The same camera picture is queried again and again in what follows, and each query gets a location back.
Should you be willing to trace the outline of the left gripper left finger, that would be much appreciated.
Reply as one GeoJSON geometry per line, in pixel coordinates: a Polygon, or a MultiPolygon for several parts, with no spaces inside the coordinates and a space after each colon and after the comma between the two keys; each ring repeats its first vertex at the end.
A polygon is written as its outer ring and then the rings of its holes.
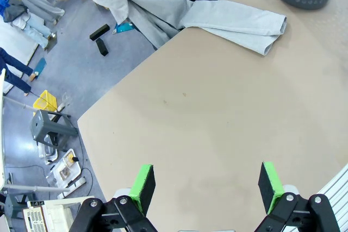
{"type": "Polygon", "coordinates": [[[152,164],[142,165],[133,186],[104,203],[98,198],[86,199],[70,231],[156,231],[146,217],[156,180],[152,164]]]}

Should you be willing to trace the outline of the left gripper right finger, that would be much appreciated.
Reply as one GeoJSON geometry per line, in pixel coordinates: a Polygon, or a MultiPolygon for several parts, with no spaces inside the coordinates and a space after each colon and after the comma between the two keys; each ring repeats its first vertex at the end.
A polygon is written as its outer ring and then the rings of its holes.
{"type": "Polygon", "coordinates": [[[266,216],[256,231],[340,230],[329,199],[323,194],[304,199],[293,192],[285,192],[272,162],[262,163],[258,186],[266,216]]]}

